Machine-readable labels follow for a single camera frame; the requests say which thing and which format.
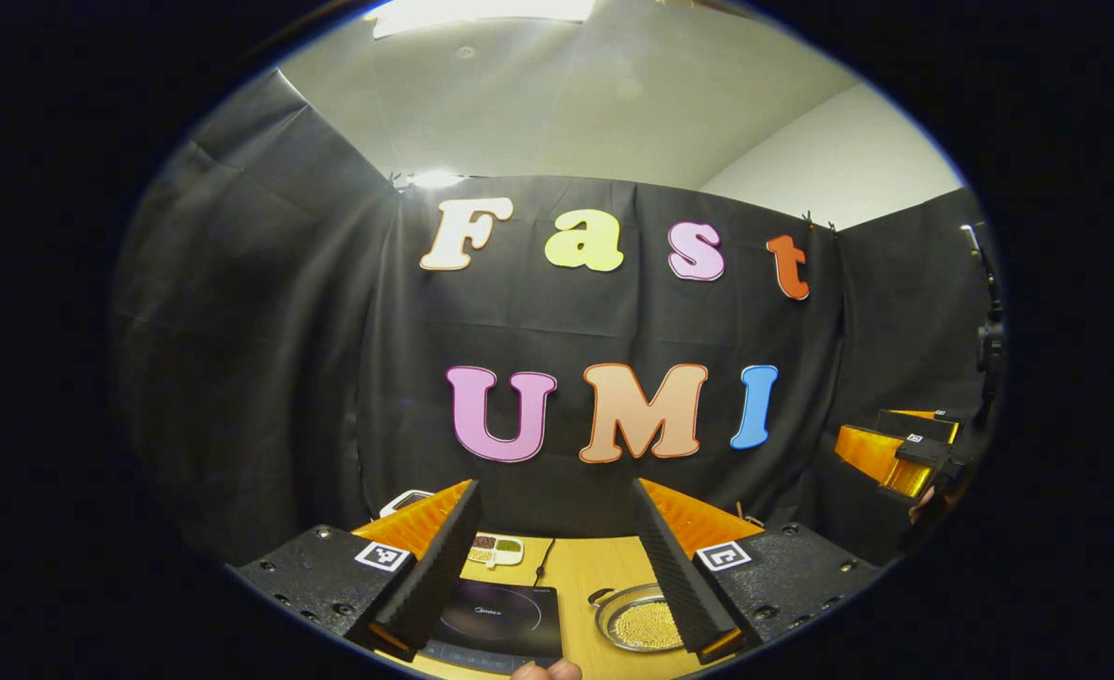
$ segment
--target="black curtain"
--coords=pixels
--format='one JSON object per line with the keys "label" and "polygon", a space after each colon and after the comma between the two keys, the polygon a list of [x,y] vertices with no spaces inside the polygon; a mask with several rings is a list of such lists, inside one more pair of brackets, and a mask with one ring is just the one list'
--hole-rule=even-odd
{"label": "black curtain", "polygon": [[115,281],[116,404],[198,550],[243,563],[312,523],[368,519],[346,405],[391,194],[271,72],[139,204]]}
{"label": "black curtain", "polygon": [[[514,214],[482,250],[466,244],[466,269],[420,268],[439,203],[478,197],[508,197]],[[620,223],[617,269],[546,260],[556,216],[584,207]],[[975,410],[984,288],[958,225],[978,218],[966,191],[844,232],[632,182],[471,177],[399,193],[271,72],[189,135],[135,215],[114,300],[117,405],[164,507],[231,563],[470,477],[487,530],[632,534],[638,475],[805,522],[872,560],[903,507],[872,499],[870,480],[832,459],[832,437],[878,408]],[[678,221],[720,233],[720,279],[673,274]],[[765,249],[784,235],[804,251],[804,300],[782,292]],[[707,368],[700,450],[634,459],[617,435],[619,460],[580,460],[595,415],[583,372],[599,362],[632,367],[648,398],[673,366]],[[487,422],[505,439],[519,427],[510,376],[557,379],[538,455],[502,464],[462,447],[455,366],[498,377]],[[734,450],[747,366],[780,375],[770,438]]]}
{"label": "black curtain", "polygon": [[[989,309],[985,270],[962,225],[997,260],[971,191],[839,232],[846,300],[842,361],[813,464],[814,521],[823,535],[866,560],[897,555],[907,505],[833,453],[842,425],[872,429],[880,409],[946,411],[967,421],[981,405],[977,328]],[[968,426],[957,453],[976,462],[989,429]]]}
{"label": "black curtain", "polygon": [[[423,271],[419,258],[449,198],[509,197],[515,213],[496,224],[470,265]],[[613,271],[554,266],[545,242],[566,211],[595,207],[620,221]],[[725,272],[715,281],[673,274],[666,232],[678,221],[711,224],[721,235]],[[793,300],[776,283],[773,237],[790,235],[807,254],[811,294]],[[463,478],[483,484],[486,525],[553,536],[634,533],[628,484],[645,477],[754,516],[791,516],[807,504],[802,473],[820,431],[838,357],[841,270],[833,235],[804,220],[745,203],[632,182],[573,177],[467,179],[442,190],[407,190],[400,220],[381,255],[381,278],[364,337],[358,387],[358,435],[364,494],[373,507],[399,492],[440,489]],[[595,391],[592,365],[632,367],[652,398],[681,362],[707,368],[700,391],[698,451],[677,459],[625,453],[586,464]],[[780,370],[768,417],[770,438],[734,450],[742,418],[742,369]],[[488,430],[514,438],[517,371],[557,379],[548,398],[544,447],[529,460],[501,464],[467,451],[453,431],[453,366],[491,370]]]}

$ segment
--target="ceiling light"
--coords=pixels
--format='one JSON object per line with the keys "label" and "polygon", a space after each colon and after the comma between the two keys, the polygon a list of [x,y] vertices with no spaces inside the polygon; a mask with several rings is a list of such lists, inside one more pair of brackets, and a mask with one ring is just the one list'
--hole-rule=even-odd
{"label": "ceiling light", "polygon": [[373,40],[446,22],[489,18],[586,21],[595,0],[392,0],[364,14],[375,19]]}
{"label": "ceiling light", "polygon": [[423,174],[416,174],[416,176],[411,176],[410,183],[414,186],[422,186],[422,188],[443,188],[443,186],[452,186],[463,179],[466,179],[466,177],[459,176],[459,174],[452,174],[443,171],[428,171]]}

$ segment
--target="white ceiling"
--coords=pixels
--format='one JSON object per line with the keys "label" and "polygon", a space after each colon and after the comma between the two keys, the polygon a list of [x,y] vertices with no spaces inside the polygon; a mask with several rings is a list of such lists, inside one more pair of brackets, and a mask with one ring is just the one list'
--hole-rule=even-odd
{"label": "white ceiling", "polygon": [[482,19],[377,41],[372,27],[345,22],[281,69],[387,175],[698,190],[859,82],[776,27],[686,0],[597,0],[583,25]]}

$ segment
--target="black cable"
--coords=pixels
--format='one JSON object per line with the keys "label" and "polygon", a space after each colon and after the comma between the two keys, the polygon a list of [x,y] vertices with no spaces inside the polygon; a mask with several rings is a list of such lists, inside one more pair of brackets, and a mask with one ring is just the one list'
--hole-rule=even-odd
{"label": "black cable", "polygon": [[545,563],[546,561],[548,561],[548,551],[554,550],[554,543],[556,542],[557,538],[553,538],[551,541],[548,542],[548,547],[545,547],[545,556],[540,558],[540,566],[536,567],[536,581],[531,582],[532,589],[536,587],[536,584],[540,583],[540,576],[545,575]]}

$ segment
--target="wooden tabletop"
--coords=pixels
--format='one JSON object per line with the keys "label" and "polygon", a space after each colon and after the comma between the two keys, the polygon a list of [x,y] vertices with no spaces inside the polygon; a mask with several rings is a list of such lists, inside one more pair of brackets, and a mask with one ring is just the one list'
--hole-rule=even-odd
{"label": "wooden tabletop", "polygon": [[[536,567],[551,540],[519,541],[522,542],[521,563],[486,569],[483,564],[466,561],[461,576],[491,584],[531,585],[536,581]],[[694,653],[682,649],[649,653],[618,649],[596,629],[596,609],[586,601],[593,591],[623,591],[634,585],[655,584],[656,581],[641,540],[635,536],[557,538],[554,543],[538,585],[551,585],[557,590],[561,649],[566,659],[583,668],[584,680],[670,680],[704,668],[696,661]],[[402,664],[389,655],[381,655],[390,662]],[[452,666],[423,655],[416,655],[413,663],[402,666],[410,666],[431,676],[452,677],[453,680],[502,680],[506,677]]]}

